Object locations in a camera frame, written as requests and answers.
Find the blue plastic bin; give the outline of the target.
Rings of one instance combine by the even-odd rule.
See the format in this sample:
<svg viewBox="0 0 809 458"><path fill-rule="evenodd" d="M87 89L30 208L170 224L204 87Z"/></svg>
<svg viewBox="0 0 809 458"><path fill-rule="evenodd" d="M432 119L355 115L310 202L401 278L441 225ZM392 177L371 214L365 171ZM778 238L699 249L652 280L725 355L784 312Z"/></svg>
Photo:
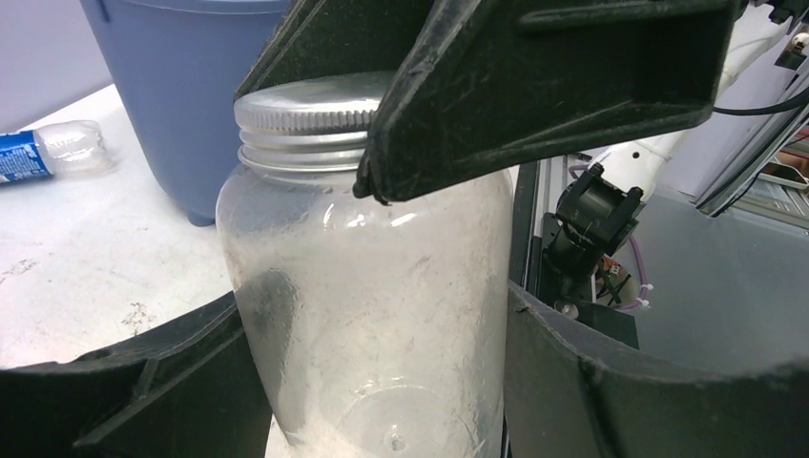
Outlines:
<svg viewBox="0 0 809 458"><path fill-rule="evenodd" d="M195 226L237 165L236 89L286 1L80 3L161 189Z"/></svg>

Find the clear bottle silver cap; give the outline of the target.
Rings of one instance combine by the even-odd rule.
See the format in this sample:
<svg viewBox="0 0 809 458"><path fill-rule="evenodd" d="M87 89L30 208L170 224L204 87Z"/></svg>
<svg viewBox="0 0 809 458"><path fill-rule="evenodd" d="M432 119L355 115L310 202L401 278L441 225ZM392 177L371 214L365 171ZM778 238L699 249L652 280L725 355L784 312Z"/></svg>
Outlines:
<svg viewBox="0 0 809 458"><path fill-rule="evenodd" d="M239 97L216 226L293 457L498 457L513 184L382 205L352 188L391 73Z"/></svg>

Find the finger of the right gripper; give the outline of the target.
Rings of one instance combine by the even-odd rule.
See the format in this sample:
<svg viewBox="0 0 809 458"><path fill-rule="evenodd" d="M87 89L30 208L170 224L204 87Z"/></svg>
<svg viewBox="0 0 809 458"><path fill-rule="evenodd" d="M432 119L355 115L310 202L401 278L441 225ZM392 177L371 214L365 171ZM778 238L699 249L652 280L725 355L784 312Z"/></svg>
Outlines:
<svg viewBox="0 0 809 458"><path fill-rule="evenodd" d="M292 1L234 98L323 76L395 71L432 6L427 0Z"/></svg>
<svg viewBox="0 0 809 458"><path fill-rule="evenodd" d="M710 115L735 1L438 1L371 124L354 193L407 201Z"/></svg>

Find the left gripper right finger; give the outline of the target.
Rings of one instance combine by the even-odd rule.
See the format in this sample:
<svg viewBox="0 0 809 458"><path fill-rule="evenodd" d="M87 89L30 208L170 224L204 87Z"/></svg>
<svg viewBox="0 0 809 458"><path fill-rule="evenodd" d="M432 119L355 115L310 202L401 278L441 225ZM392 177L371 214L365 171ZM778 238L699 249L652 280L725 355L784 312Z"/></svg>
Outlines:
<svg viewBox="0 0 809 458"><path fill-rule="evenodd" d="M804 457L808 364L723 376L642 353L508 288L517 457Z"/></svg>

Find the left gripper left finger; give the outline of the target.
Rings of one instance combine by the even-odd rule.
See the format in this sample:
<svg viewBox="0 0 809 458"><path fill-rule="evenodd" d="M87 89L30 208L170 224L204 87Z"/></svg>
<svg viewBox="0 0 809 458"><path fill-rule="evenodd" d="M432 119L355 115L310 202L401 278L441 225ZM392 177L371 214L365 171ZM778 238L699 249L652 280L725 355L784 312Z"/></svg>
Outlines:
<svg viewBox="0 0 809 458"><path fill-rule="evenodd" d="M271 419L232 294L69 363L1 373L5 457L261 457Z"/></svg>

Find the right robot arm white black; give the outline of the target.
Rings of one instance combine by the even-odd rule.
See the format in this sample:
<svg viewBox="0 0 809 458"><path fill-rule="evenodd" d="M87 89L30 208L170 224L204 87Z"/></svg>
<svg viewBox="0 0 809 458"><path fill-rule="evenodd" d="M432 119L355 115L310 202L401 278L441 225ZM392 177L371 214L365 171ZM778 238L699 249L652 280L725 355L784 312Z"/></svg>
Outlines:
<svg viewBox="0 0 809 458"><path fill-rule="evenodd" d="M285 135L367 133L358 198L408 201L601 148L529 245L546 303L630 236L716 98L808 16L804 1L297 1L236 93Z"/></svg>

